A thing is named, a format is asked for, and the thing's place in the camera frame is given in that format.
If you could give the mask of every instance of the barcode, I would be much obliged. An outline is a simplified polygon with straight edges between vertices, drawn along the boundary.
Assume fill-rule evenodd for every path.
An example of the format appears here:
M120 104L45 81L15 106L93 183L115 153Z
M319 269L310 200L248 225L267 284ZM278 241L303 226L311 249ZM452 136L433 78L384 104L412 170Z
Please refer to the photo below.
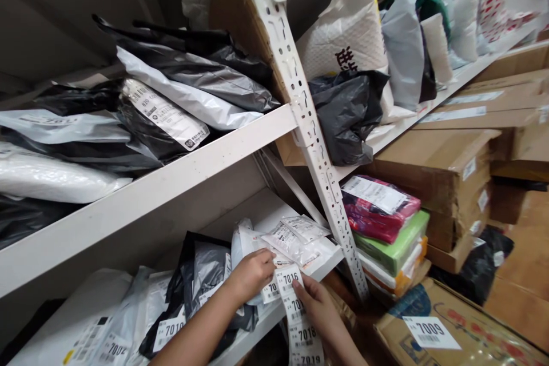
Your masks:
M439 338L436 336L429 336L429 335L418 335L419 340L425 341L425 342L440 342Z

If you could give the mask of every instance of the stack of packages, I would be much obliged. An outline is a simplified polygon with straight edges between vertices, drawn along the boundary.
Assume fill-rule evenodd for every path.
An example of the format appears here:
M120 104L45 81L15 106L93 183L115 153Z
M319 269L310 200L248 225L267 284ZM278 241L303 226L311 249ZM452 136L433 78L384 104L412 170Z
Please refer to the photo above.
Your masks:
M128 74L53 84L30 109L0 112L0 248L280 105L271 69L226 32L94 18Z
M369 176L351 177L341 191L368 282L382 299L400 298L429 270L429 214L418 198Z

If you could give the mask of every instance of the white metal shelf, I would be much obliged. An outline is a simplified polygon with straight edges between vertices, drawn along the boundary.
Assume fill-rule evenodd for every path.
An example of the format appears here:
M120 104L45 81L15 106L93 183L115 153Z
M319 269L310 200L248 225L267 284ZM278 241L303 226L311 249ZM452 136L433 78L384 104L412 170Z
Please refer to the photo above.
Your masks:
M0 250L0 297L73 257L297 126L284 105Z
M470 63L466 66L460 67L457 70L454 70L454 77L456 82L451 83L445 90L439 90L436 99L423 102L418 105L417 115L414 117L409 117L402 119L401 121L395 123L395 127L389 132L380 136L379 138L373 139L371 142L368 142L368 145L372 147L373 153L376 154L384 147L389 145L393 140L397 139L401 134L406 130L411 128L415 123L420 119L425 117L431 110L439 106L444 100L456 93L464 85L469 83L477 74L482 70L487 68L490 64L500 58L503 54L509 51L514 45L520 42L523 38L528 36L535 29L535 21L532 21L523 27L507 34L502 39L494 43L494 48L497 50L494 53L486 54L479 57L479 59ZM336 178L338 181L341 181L346 176L351 174L358 166L349 166L349 167L334 167Z

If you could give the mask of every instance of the number tag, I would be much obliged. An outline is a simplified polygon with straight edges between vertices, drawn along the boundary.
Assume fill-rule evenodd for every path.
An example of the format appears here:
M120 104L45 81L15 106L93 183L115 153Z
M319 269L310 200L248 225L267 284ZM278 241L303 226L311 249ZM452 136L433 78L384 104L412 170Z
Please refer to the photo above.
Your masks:
M438 317L410 316L403 317L402 320L405 321L413 338L421 347L461 350L461 346Z

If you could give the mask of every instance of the gray plastic mailer bag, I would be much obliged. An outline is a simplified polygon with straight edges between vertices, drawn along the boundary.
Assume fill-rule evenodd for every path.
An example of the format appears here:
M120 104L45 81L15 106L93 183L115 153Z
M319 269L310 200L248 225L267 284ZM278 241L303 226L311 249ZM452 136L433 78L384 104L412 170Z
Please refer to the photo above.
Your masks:
M413 111L421 95L424 65L416 1L395 0L381 20L395 104Z

